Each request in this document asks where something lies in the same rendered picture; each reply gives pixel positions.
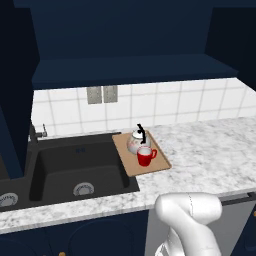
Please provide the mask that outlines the red mug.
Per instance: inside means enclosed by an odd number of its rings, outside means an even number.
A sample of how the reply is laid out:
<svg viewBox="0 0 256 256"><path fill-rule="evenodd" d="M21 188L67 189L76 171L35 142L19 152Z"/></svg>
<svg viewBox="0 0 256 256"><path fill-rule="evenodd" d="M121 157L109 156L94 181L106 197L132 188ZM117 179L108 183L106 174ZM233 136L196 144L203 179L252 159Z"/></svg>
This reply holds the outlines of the red mug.
<svg viewBox="0 0 256 256"><path fill-rule="evenodd" d="M156 156L157 150L148 146L142 146L137 150L138 163L143 167L149 166Z"/></svg>

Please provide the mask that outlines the brown wooden tray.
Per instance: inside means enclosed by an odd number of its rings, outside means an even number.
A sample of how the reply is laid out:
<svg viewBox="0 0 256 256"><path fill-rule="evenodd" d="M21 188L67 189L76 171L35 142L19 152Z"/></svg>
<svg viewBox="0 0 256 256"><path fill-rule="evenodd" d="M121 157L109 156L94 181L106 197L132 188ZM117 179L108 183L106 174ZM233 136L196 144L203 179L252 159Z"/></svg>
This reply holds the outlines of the brown wooden tray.
<svg viewBox="0 0 256 256"><path fill-rule="evenodd" d="M172 167L171 163L164 155L163 151L151 135L147 131L147 135L151 141L151 147L157 150L157 155L154 159L151 160L151 163L147 167L143 167L139 164L138 158L135 154L132 154L127 149L127 140L130 137L130 133L113 135L112 139L122 161L122 164L125 168L125 171L129 177L134 177L137 175L147 174L151 172L161 171L170 169Z"/></svg>

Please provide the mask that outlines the dark blue base cabinet door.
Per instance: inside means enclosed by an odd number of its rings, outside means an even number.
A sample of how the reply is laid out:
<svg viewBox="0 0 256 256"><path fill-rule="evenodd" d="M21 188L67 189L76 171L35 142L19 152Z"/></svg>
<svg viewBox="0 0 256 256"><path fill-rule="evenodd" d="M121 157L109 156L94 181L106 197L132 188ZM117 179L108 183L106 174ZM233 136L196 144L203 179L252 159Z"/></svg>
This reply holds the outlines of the dark blue base cabinet door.
<svg viewBox="0 0 256 256"><path fill-rule="evenodd" d="M53 256L144 256L148 210L45 229Z"/></svg>
<svg viewBox="0 0 256 256"><path fill-rule="evenodd" d="M0 235L0 256L52 256L42 229Z"/></svg>

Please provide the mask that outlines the dark blue base cabinet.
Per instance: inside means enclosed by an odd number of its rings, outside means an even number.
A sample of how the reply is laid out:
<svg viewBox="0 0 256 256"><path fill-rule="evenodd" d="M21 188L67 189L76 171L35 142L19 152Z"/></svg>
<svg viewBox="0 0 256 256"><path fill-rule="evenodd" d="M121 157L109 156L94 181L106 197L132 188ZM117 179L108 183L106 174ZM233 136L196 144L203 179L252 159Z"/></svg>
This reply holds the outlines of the dark blue base cabinet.
<svg viewBox="0 0 256 256"><path fill-rule="evenodd" d="M230 256L256 256L256 205Z"/></svg>

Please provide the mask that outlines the black kitchen sink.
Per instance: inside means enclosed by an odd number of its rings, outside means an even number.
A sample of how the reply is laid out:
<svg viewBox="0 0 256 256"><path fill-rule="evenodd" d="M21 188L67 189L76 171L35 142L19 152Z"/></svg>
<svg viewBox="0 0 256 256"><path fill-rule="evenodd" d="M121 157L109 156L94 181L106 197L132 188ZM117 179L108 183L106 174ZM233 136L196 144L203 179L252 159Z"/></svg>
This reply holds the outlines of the black kitchen sink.
<svg viewBox="0 0 256 256"><path fill-rule="evenodd" d="M24 176L0 160L0 212L137 192L110 133L41 140L27 147Z"/></svg>

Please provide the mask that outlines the black sink tap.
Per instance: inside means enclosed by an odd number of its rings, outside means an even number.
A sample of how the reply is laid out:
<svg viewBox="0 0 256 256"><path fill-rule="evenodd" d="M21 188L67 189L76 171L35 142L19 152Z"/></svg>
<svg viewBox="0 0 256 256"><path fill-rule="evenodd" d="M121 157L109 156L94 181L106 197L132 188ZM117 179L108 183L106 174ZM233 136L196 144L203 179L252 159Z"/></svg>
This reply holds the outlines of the black sink tap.
<svg viewBox="0 0 256 256"><path fill-rule="evenodd" d="M43 132L37 132L35 126L30 124L29 136L32 143L36 144L39 138L47 137L46 127L43 127Z"/></svg>

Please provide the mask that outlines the grey dishwasher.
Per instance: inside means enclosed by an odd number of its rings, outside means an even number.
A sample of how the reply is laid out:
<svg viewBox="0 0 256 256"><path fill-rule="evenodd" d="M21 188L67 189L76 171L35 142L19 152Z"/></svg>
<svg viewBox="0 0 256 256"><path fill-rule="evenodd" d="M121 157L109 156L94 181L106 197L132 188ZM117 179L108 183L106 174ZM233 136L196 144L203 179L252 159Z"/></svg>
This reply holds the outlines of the grey dishwasher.
<svg viewBox="0 0 256 256"><path fill-rule="evenodd" d="M230 256L249 215L256 205L255 201L223 206L219 220L209 224L222 256ZM154 209L149 211L145 256L155 256L158 247L165 241L169 228L161 222Z"/></svg>

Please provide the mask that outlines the grey wall socket plate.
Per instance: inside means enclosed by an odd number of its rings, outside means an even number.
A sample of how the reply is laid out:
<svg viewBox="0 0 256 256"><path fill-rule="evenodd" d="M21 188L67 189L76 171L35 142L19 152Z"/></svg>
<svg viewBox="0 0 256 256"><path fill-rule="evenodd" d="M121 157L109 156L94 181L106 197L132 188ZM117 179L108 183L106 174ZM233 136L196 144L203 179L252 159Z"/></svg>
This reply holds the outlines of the grey wall socket plate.
<svg viewBox="0 0 256 256"><path fill-rule="evenodd" d="M103 96L105 103L115 103L118 101L118 87L116 85L104 86Z"/></svg>
<svg viewBox="0 0 256 256"><path fill-rule="evenodd" d="M88 87L87 100L89 104L101 104L102 103L101 87L100 86Z"/></svg>

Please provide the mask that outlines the dark blue wall cabinet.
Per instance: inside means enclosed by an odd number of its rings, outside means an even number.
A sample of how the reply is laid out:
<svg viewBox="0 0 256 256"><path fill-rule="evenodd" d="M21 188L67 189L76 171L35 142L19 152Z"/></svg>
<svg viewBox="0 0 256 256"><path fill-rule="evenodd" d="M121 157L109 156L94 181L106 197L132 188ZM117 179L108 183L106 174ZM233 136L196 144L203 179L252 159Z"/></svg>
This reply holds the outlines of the dark blue wall cabinet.
<svg viewBox="0 0 256 256"><path fill-rule="evenodd" d="M13 0L31 14L36 90L234 77L205 53L211 0Z"/></svg>

